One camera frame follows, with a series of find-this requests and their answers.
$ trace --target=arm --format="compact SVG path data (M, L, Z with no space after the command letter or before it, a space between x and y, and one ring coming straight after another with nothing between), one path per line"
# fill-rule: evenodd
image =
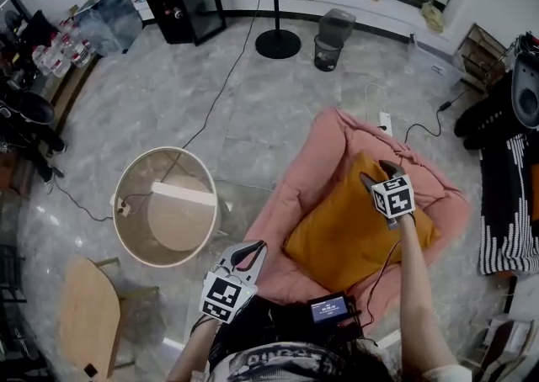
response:
M424 373L457 364L441 335L432 305L429 274L414 219L404 215L401 229L401 335L405 373Z
M217 319L199 325L168 375L167 382L189 382L194 371L204 372L216 335Z

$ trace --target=wooden stool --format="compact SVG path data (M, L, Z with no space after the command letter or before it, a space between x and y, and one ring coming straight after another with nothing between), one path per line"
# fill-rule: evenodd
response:
M115 365L125 300L159 291L156 286L118 295L99 268L111 263L120 260L115 257L93 263L85 257L72 258L67 265L60 311L60 341L66 358L90 378L103 382L115 369L135 364Z

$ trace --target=small screen device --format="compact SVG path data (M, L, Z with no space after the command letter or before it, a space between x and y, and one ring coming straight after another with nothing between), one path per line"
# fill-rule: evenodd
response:
M310 300L308 304L311 309L312 321L315 324L341 322L353 316L350 313L348 300L343 292Z

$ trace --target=black and white marker cube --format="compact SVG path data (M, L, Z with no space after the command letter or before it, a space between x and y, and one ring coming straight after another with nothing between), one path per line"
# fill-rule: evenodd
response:
M254 284L246 285L234 280L234 276L209 272L204 279L199 310L219 321L230 323L258 290Z
M376 209L388 219L415 210L414 190L408 174L375 184L371 193Z

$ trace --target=display screen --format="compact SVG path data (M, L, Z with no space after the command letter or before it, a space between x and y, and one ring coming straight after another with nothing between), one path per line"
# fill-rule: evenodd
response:
M336 297L330 300L321 301L311 305L312 319L314 322L321 322L335 316L346 315L348 309L344 302L344 297Z

